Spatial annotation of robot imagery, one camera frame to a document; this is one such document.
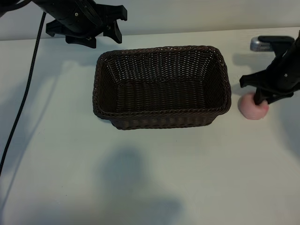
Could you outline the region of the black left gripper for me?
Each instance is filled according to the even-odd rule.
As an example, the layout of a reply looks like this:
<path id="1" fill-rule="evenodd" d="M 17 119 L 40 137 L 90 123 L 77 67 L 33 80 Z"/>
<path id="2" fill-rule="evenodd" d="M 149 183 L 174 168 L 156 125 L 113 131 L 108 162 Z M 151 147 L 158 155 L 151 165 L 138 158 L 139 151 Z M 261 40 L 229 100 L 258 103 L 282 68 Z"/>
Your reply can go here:
<path id="1" fill-rule="evenodd" d="M 54 18 L 46 24 L 46 33 L 51 37 L 64 35 L 68 44 L 96 48 L 96 36 L 103 34 L 117 44 L 122 43 L 122 34 L 117 20 L 127 20 L 128 12 L 123 5 L 97 4 L 93 0 L 35 0 L 44 12 Z"/>

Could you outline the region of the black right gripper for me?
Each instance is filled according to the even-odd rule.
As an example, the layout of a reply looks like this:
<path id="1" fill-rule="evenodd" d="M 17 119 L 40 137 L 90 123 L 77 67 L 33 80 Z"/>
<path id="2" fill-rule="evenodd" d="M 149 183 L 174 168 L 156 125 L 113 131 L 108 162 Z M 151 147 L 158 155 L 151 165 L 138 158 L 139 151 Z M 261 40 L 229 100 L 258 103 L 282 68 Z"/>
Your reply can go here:
<path id="1" fill-rule="evenodd" d="M 257 36 L 251 39 L 253 52 L 274 52 L 275 58 L 265 70 L 243 75 L 240 86 L 256 87 L 255 105 L 263 102 L 262 90 L 273 93 L 268 104 L 291 98 L 300 89 L 300 38 L 290 36 Z"/>

